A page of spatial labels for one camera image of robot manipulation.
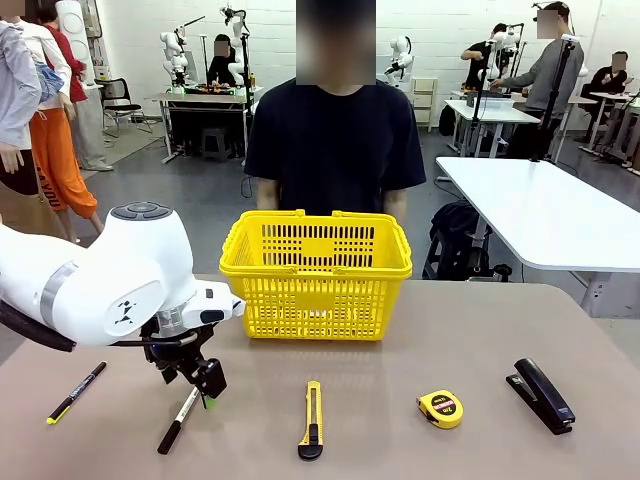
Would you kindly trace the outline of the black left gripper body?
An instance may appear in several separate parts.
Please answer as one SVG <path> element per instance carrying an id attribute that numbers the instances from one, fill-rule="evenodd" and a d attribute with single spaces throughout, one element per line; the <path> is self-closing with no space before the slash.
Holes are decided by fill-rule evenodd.
<path id="1" fill-rule="evenodd" d="M 201 347 L 214 335 L 215 326 L 213 323 L 161 338 L 158 324 L 147 322 L 141 329 L 145 358 L 159 370 L 171 367 L 183 374 L 209 374 L 216 369 L 216 360 L 206 359 Z"/>

